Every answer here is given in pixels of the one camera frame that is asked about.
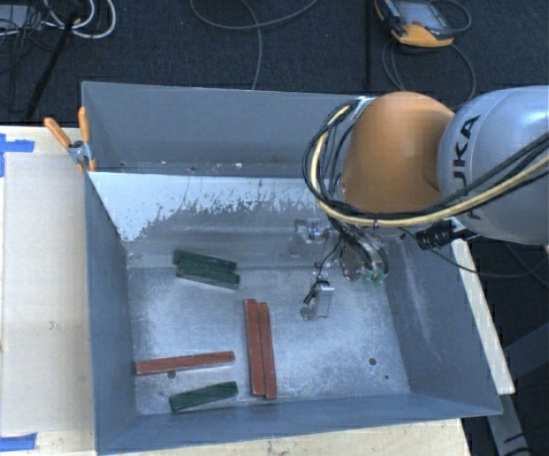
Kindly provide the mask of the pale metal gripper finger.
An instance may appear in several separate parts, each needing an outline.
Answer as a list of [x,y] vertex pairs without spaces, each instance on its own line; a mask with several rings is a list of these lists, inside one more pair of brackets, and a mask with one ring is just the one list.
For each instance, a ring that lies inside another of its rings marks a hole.
[[328,280],[317,279],[303,299],[301,318],[304,321],[328,318],[333,294],[334,288]]
[[328,227],[320,218],[297,219],[289,241],[291,257],[316,255],[328,240]]

